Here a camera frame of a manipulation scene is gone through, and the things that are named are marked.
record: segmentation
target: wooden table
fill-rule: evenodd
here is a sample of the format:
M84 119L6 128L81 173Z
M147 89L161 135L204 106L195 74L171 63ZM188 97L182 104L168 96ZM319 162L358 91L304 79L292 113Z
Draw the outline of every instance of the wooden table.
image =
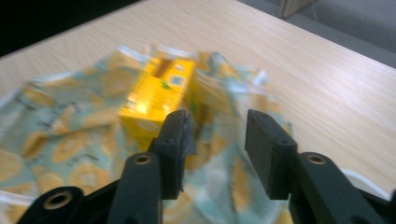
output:
M149 0L0 60L0 96L119 45L216 50L264 68L301 151L396 188L396 70L233 0Z

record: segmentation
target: cloth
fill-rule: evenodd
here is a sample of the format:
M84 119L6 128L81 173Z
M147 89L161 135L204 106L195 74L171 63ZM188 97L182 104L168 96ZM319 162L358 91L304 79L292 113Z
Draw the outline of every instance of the cloth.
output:
M216 52L150 46L121 47L81 71L35 78L0 103L5 223L50 189L71 185L89 194L120 177L138 149L117 113L150 57L197 62L185 106L194 117L198 155L186 162L184 192L163 203L164 223L276 221L284 203L267 198L244 150L249 108L290 130L264 71L230 64Z

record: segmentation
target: dark background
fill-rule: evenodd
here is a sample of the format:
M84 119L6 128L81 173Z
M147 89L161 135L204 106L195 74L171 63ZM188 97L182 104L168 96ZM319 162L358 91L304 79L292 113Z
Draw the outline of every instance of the dark background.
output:
M0 4L0 57L138 0L7 0Z

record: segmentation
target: wood grain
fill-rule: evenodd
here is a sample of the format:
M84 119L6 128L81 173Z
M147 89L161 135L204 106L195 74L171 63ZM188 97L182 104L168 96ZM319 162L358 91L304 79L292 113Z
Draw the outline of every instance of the wood grain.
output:
M0 96L119 45L215 50L267 71L301 151L396 188L396 70L233 0L150 0L0 60Z

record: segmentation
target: yellow box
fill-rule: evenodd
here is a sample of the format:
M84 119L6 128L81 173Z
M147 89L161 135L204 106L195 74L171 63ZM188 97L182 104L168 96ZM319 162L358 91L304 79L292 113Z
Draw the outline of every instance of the yellow box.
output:
M157 137L166 116L178 110L195 62L153 58L120 109L122 125L141 151Z

